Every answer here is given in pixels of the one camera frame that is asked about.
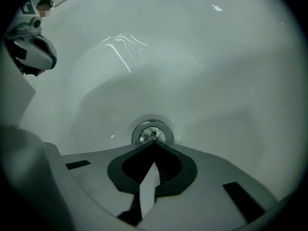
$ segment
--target person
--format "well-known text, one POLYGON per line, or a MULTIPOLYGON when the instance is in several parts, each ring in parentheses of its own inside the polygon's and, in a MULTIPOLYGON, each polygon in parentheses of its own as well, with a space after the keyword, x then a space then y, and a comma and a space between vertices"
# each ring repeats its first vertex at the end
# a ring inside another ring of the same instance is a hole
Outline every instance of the person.
POLYGON ((46 17, 48 15, 48 12, 53 7, 53 1, 52 0, 40 0, 37 3, 37 11, 39 15, 42 17, 46 17))

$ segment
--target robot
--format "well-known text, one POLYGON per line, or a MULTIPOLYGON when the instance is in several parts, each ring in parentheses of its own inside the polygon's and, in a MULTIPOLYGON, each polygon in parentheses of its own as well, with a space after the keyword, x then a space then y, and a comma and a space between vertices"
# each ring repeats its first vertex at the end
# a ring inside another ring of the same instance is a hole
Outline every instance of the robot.
POLYGON ((23 74, 38 76, 53 69, 57 53, 53 44, 42 36, 41 17, 31 0, 25 0, 5 35, 6 47, 23 74))

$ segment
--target white sink basin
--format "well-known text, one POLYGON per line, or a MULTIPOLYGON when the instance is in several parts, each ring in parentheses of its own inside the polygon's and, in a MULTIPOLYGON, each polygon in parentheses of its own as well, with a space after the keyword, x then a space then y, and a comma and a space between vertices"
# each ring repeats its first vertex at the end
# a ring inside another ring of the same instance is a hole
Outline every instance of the white sink basin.
POLYGON ((21 126, 61 154, 131 143, 148 119, 282 199, 307 163, 307 58, 280 0, 67 0, 43 19, 54 70, 21 126))

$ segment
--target black cap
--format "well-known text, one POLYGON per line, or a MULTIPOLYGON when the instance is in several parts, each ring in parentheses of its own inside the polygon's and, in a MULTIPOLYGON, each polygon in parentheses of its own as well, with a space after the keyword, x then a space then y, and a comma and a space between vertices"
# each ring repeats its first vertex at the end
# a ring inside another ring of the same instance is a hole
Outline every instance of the black cap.
POLYGON ((37 3, 37 7, 40 5, 49 5, 50 7, 52 7, 53 1, 52 0, 40 0, 37 3))

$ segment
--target white blade-shaped part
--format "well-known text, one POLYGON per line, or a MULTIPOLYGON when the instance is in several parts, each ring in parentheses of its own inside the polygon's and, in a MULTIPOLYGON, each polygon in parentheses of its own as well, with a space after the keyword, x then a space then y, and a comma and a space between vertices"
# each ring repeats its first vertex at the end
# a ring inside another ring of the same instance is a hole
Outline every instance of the white blade-shaped part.
POLYGON ((154 205, 155 187, 160 184, 159 172, 155 163, 140 184, 140 206, 142 218, 144 218, 154 205))

